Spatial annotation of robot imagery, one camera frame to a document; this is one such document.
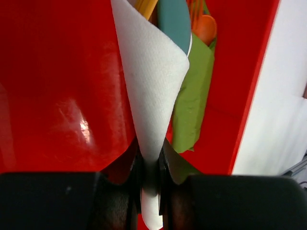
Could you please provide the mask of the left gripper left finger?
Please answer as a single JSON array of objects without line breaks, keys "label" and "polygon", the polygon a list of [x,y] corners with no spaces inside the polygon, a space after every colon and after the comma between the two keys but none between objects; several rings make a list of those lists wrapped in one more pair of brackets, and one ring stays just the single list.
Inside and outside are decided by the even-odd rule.
[{"label": "left gripper left finger", "polygon": [[91,211],[92,230],[136,230],[141,212],[142,156],[137,140],[100,171]]}]

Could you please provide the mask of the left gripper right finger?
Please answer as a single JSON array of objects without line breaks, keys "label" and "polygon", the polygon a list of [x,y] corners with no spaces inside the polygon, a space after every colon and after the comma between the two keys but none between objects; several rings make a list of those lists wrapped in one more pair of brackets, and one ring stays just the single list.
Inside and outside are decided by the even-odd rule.
[{"label": "left gripper right finger", "polygon": [[201,172],[178,154],[167,139],[159,155],[160,204],[165,230],[194,230],[195,202],[190,178]]}]

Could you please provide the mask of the white paper napkin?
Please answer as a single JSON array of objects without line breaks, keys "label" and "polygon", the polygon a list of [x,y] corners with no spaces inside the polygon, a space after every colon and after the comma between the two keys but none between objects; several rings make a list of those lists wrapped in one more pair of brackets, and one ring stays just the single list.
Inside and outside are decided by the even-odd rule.
[{"label": "white paper napkin", "polygon": [[163,226],[159,215],[158,158],[176,97],[189,69],[188,56],[147,21],[130,0],[111,2],[124,78],[142,154],[141,213],[147,228]]}]

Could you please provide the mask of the teal plastic spoon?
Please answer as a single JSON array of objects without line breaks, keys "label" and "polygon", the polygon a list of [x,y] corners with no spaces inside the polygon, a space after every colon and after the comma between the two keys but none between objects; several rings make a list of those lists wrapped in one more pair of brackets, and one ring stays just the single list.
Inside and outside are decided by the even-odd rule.
[{"label": "teal plastic spoon", "polygon": [[185,0],[160,0],[157,5],[158,27],[185,54],[191,41],[190,16]]}]

